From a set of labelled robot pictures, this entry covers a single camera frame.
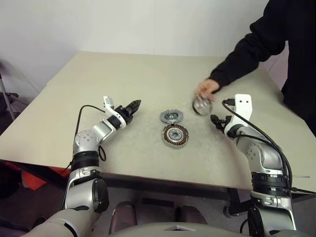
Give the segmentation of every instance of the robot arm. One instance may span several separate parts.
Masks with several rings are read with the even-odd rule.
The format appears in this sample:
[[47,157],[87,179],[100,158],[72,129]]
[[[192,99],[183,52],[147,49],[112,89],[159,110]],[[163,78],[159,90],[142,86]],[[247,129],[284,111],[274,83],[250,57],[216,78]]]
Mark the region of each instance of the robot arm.
[[136,100],[114,110],[112,99],[104,96],[108,118],[75,136],[64,209],[25,237],[87,237],[91,234],[95,221],[109,206],[107,186],[99,166],[99,146],[132,121],[140,103]]
[[[237,94],[232,102],[235,105],[234,111],[249,120],[252,113],[250,95]],[[250,235],[267,237],[282,230],[296,230],[286,176],[278,151],[265,136],[235,115],[226,117],[226,120],[211,115],[211,120],[234,140],[248,159],[253,187],[253,207],[248,212]]]

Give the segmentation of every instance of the hand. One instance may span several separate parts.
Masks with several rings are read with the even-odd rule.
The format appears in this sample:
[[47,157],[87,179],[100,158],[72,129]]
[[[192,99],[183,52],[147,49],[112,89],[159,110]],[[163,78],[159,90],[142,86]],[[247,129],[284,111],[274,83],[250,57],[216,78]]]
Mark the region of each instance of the hand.
[[208,99],[209,101],[215,101],[215,96],[213,92],[219,89],[219,84],[212,80],[206,79],[200,83],[195,89],[195,95],[200,95],[203,98]]

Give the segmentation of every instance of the black shirt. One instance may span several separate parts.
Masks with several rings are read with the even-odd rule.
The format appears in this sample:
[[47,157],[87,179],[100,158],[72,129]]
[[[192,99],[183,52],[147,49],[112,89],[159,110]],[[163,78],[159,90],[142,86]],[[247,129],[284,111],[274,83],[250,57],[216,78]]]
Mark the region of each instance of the black shirt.
[[270,0],[263,17],[217,66],[209,78],[220,86],[255,70],[259,62],[281,53],[288,40],[288,78],[284,103],[303,118],[316,135],[315,0]]

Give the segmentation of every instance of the black sleeve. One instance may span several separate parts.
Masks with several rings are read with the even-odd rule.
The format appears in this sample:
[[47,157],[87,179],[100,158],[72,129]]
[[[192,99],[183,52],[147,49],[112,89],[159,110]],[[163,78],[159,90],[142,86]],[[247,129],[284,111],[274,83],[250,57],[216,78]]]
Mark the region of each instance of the black sleeve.
[[211,73],[210,79],[225,86],[255,70],[259,62],[281,53],[285,46],[286,0],[270,0],[263,17],[250,25],[252,33]]

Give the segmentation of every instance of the beige tabletop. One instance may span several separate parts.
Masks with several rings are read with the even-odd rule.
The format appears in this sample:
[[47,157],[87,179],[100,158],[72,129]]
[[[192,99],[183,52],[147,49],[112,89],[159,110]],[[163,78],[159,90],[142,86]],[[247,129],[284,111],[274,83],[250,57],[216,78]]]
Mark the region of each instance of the beige tabletop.
[[[133,122],[103,144],[103,171],[155,179],[251,189],[246,157],[217,131],[209,117],[191,109],[193,90],[223,58],[127,55],[81,52],[47,85],[0,137],[1,159],[66,167],[79,109],[102,108],[103,96],[115,106],[141,99]],[[266,73],[256,70],[216,94],[213,113],[228,115],[220,102],[236,93],[252,96],[250,121],[269,134],[287,156],[293,186],[316,191],[316,138],[305,122],[282,103],[282,95]],[[178,109],[189,132],[179,150],[161,139],[161,112]],[[86,108],[80,130],[89,129],[104,114]]]

